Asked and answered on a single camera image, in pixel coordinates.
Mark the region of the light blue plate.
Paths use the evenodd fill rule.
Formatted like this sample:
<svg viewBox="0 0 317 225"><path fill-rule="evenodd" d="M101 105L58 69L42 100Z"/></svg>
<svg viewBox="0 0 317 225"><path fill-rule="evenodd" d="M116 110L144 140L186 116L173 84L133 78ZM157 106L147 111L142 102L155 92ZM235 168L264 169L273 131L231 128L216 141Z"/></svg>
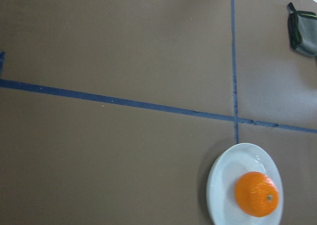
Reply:
<svg viewBox="0 0 317 225"><path fill-rule="evenodd" d="M277 186L279 202L270 215L253 217L236 203L234 187L243 174L258 171L266 174ZM283 214L283 185L278 168L270 155L251 143L236 144L214 162L206 186L207 208L215 225L278 225Z"/></svg>

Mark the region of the orange fruit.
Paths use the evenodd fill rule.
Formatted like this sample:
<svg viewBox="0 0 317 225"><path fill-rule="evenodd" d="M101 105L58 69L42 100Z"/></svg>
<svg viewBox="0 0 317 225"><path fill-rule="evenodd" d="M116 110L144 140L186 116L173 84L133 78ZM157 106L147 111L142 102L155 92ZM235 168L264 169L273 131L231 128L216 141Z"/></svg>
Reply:
<svg viewBox="0 0 317 225"><path fill-rule="evenodd" d="M273 180L257 171L247 172L238 178L234 196L244 213L257 218L273 213L279 202L279 191Z"/></svg>

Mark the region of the grey folded cloth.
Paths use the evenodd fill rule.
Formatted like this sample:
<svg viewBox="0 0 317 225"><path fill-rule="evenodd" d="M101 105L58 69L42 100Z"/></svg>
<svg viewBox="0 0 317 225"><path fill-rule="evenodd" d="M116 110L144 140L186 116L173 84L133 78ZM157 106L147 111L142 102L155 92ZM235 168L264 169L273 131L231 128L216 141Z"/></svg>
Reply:
<svg viewBox="0 0 317 225"><path fill-rule="evenodd" d="M317 14L297 10L290 2L287 26L290 46L293 50L309 57L317 56Z"/></svg>

